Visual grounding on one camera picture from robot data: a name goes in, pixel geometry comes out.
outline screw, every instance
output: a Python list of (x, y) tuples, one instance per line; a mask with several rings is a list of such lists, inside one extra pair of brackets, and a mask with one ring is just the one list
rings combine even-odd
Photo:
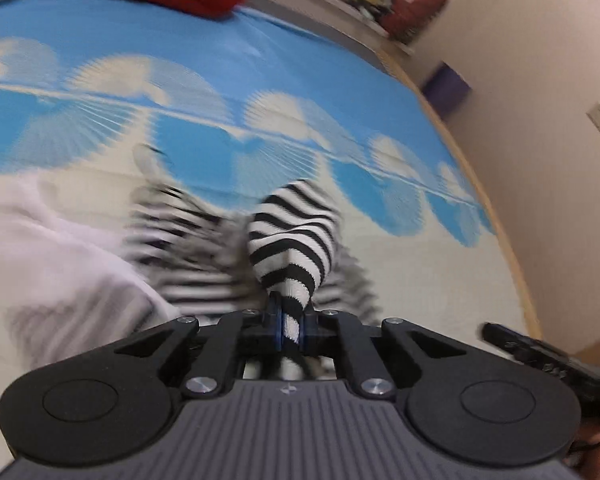
[(394, 389), (394, 386), (386, 379), (367, 379), (360, 385), (368, 394), (382, 396)]
[(218, 382), (211, 377), (192, 377), (186, 387), (195, 394), (208, 394), (218, 387)]

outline black device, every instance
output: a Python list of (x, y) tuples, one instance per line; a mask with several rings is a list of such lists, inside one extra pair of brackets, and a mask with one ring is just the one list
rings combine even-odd
[[(503, 330), (484, 334), (532, 364), (520, 352), (537, 342)], [(181, 317), (20, 377), (0, 398), (14, 454), (0, 480), (577, 478), (561, 459), (594, 405), (571, 371), (310, 309), (301, 352), (333, 358), (336, 379), (243, 379), (281, 338), (272, 295), (264, 311)]]

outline beige wall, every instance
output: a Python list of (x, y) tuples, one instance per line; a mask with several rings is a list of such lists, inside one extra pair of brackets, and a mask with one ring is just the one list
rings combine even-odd
[(600, 0), (452, 0), (406, 66), (474, 88), (449, 127), (512, 239), (545, 337), (600, 339)]

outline bed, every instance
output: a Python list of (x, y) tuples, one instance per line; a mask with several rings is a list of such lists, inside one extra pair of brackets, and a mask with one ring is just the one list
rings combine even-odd
[[(324, 32), (249, 7), (212, 22), (123, 0), (0, 6), (0, 199), (38, 170), (66, 218), (122, 229), (147, 143), (222, 212), (311, 178), (338, 204), (382, 317), (470, 344), (485, 320), (538, 336), (487, 197), (399, 65), (307, 28)], [(7, 306), (0, 393), (22, 373)]]

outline human hand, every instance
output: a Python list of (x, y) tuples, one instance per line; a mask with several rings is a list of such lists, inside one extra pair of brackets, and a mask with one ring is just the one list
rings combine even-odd
[[(600, 442), (600, 424), (583, 423), (576, 440), (587, 444)], [(576, 470), (585, 480), (600, 480), (600, 447), (584, 452)]]

